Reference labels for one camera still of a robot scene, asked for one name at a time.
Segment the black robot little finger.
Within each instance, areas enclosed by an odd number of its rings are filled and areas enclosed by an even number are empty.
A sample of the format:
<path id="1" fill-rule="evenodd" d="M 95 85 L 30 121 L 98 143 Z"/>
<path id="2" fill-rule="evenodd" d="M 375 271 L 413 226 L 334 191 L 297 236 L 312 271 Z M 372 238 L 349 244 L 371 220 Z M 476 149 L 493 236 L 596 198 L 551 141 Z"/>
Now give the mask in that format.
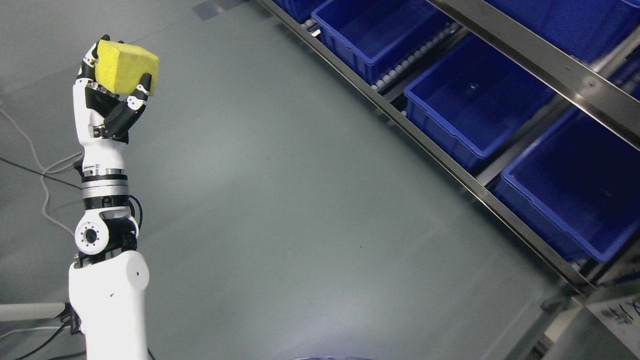
<path id="1" fill-rule="evenodd" d="M 96 41 L 86 52 L 80 63 L 80 68 L 76 76 L 76 80 L 96 80 L 96 65 L 99 61 L 98 56 L 99 41 Z"/>

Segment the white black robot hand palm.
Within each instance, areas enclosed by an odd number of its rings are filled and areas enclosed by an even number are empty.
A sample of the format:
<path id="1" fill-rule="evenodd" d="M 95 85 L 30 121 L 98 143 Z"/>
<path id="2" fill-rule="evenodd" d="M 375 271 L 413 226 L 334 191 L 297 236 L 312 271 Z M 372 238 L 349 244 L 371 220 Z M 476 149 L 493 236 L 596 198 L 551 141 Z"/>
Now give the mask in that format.
<path id="1" fill-rule="evenodd" d="M 129 130 L 142 116 L 128 108 L 126 99 L 104 92 L 96 80 L 76 80 L 73 84 L 73 111 L 77 139 L 83 157 L 74 166 L 78 171 L 123 171 Z"/>

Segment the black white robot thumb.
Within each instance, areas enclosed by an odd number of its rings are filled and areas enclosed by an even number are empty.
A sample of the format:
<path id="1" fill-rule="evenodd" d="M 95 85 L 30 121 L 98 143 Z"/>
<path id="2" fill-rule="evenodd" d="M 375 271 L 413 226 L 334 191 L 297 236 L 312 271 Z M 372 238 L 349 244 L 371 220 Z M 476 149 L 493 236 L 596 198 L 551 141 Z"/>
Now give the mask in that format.
<path id="1" fill-rule="evenodd" d="M 151 73 L 144 73 L 139 79 L 132 93 L 126 98 L 126 105 L 134 112 L 140 112 L 147 105 L 151 93 L 153 76 Z"/>

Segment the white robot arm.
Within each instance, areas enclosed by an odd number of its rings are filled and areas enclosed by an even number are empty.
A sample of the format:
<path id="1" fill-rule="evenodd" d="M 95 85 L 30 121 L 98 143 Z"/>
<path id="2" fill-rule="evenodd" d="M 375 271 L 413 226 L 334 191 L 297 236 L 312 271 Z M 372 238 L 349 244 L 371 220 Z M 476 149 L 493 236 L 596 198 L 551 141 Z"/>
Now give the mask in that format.
<path id="1" fill-rule="evenodd" d="M 138 251 L 140 226 L 131 213 L 123 158 L 129 131 L 142 116 L 153 76 L 144 73 L 121 100 L 96 77 L 101 36 L 83 56 L 72 86 L 82 156 L 84 214 L 73 231 L 77 259 L 68 270 L 68 294 L 89 360 L 149 360 L 146 290 L 150 271 Z"/>

